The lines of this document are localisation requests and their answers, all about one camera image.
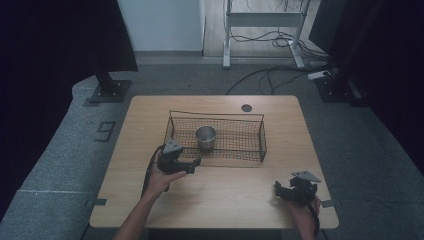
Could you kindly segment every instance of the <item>person's left hand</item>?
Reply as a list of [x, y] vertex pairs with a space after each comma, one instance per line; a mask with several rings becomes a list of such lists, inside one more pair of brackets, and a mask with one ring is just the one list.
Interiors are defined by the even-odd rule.
[[152, 170], [150, 172], [149, 183], [146, 190], [146, 193], [152, 194], [155, 198], [158, 198], [162, 194], [162, 192], [164, 192], [169, 187], [169, 184], [172, 181], [180, 179], [187, 175], [185, 171], [177, 172], [170, 175], [167, 175], [162, 172], [157, 166], [157, 161], [161, 154], [162, 150], [159, 150], [156, 153], [156, 157], [152, 165]]

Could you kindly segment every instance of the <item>silver cup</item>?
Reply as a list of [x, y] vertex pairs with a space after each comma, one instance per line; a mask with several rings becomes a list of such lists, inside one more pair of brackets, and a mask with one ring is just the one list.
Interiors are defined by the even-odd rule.
[[200, 151], [210, 153], [215, 148], [216, 131], [211, 126], [201, 126], [196, 131], [197, 144]]

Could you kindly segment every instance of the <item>black wire basket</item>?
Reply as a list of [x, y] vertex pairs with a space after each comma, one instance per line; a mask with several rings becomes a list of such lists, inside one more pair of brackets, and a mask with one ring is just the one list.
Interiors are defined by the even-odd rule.
[[[182, 158], [232, 158], [263, 162], [266, 140], [263, 114], [205, 114], [169, 111], [164, 142], [170, 138], [184, 147]], [[214, 150], [200, 151], [196, 130], [211, 126], [216, 131]]]

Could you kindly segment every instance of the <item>power strip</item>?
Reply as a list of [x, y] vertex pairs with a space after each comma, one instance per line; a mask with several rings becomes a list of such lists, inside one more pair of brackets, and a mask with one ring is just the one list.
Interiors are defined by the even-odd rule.
[[321, 71], [321, 72], [308, 74], [308, 79], [309, 80], [316, 80], [316, 79], [330, 77], [330, 76], [331, 76], [331, 74], [330, 74], [329, 71]]

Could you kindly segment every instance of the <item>wooden tabletop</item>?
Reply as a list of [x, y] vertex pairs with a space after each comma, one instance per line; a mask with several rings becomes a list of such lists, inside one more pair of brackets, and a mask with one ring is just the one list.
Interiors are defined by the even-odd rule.
[[[90, 224], [120, 227], [141, 196], [153, 152], [164, 142], [169, 111], [264, 114], [267, 153], [263, 163], [203, 159], [194, 174], [173, 182], [153, 206], [150, 228], [292, 228], [274, 182], [289, 187], [292, 172], [308, 170], [321, 180], [317, 196], [329, 200], [299, 102], [294, 96], [137, 96], [129, 107]], [[333, 207], [321, 208], [321, 228], [338, 226]]]

